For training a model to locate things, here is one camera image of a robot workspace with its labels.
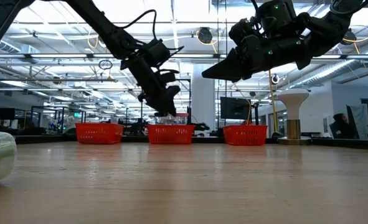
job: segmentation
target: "ceiling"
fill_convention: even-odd
[[[156,20],[156,35],[162,38],[168,47],[185,46],[182,54],[225,55],[227,50],[235,47],[233,41],[227,38],[227,30],[244,17],[251,17],[255,10],[249,1],[225,1],[215,0],[93,0],[99,10],[116,26],[125,26],[148,9],[158,12]],[[321,17],[329,11],[328,5],[313,4],[315,1],[293,1],[296,13],[309,12],[312,16]],[[152,39],[153,15],[144,16],[140,21],[127,28],[133,37],[148,42]],[[196,34],[200,27],[209,27],[214,37],[214,46],[201,44]],[[351,21],[353,33],[359,39],[368,38],[368,8],[356,13]],[[23,9],[9,28],[3,41],[21,49],[30,45],[42,54],[107,54],[108,50],[98,42],[97,33],[66,3],[63,1],[36,1],[31,6]],[[368,45],[368,40],[359,43],[362,49]],[[354,54],[352,45],[339,44],[327,54]],[[3,78],[33,78],[50,79],[54,77],[68,79],[82,79],[76,82],[63,82],[56,85],[52,82],[30,82],[33,88],[51,89],[76,89],[94,88],[108,89],[121,88],[118,91],[98,91],[96,94],[84,93],[84,91],[37,91],[43,93],[44,98],[50,96],[69,97],[77,102],[119,102],[130,108],[130,113],[136,114],[140,103],[136,101],[139,91],[136,80],[129,71],[120,71],[118,60],[110,59],[113,67],[110,70],[100,70],[99,61],[102,58],[43,58],[37,64],[31,64],[13,58],[0,58],[0,77]],[[216,63],[212,58],[175,58],[166,62],[163,68],[180,71],[177,78],[190,79],[194,67],[198,64]],[[290,63],[272,69],[272,73],[281,77],[282,82],[295,82],[307,72],[312,72],[326,64],[336,63],[332,60],[315,60],[306,69],[299,71],[296,65]],[[181,93],[176,96],[178,112],[185,112],[189,104],[189,82],[172,83],[180,85]],[[269,79],[267,72],[254,74],[251,79],[242,80],[236,85],[240,89],[265,90],[268,89]],[[20,88],[8,83],[0,83],[0,88]],[[225,89],[225,82],[216,82],[216,89]],[[232,83],[227,82],[228,89],[234,89]],[[52,101],[69,102],[68,100]],[[145,106],[145,113],[153,113],[153,110]]]

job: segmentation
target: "plastic basket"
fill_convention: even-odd
[[[224,127],[225,143],[234,146],[262,146],[267,137],[264,125],[231,125]]]
[[[77,141],[83,144],[114,144],[121,142],[123,125],[77,123]]]
[[[194,125],[149,125],[151,144],[190,144]]]

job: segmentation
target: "computer monitor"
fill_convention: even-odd
[[[0,108],[1,120],[15,120],[15,108]]]
[[[223,119],[244,119],[251,120],[249,116],[250,105],[243,98],[221,97],[221,118]]]

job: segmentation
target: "white pillar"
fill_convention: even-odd
[[[192,122],[205,123],[210,127],[210,131],[196,132],[204,133],[209,137],[209,133],[215,130],[215,91],[214,80],[203,78],[202,72],[211,65],[195,64],[192,77]]]

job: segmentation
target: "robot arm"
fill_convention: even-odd
[[[0,0],[0,40],[13,23],[19,11],[30,6],[35,0]],[[140,101],[161,114],[176,115],[173,98],[180,91],[178,86],[169,86],[168,82],[175,81],[174,70],[159,70],[159,67],[171,57],[162,40],[156,37],[150,43],[136,40],[124,28],[112,24],[105,15],[98,10],[92,0],[61,0],[69,4],[100,36],[106,47],[115,58],[122,60],[121,69],[128,68],[142,88]]]
[[[237,82],[291,62],[296,62],[301,70],[313,57],[325,54],[342,41],[352,15],[366,6],[368,0],[334,0],[331,12],[323,18],[311,17],[306,12],[296,16],[291,0],[272,0],[258,8],[253,3],[256,17],[250,21],[242,19],[229,32],[237,47],[225,60],[204,71],[204,78]],[[306,29],[310,32],[303,36]]]

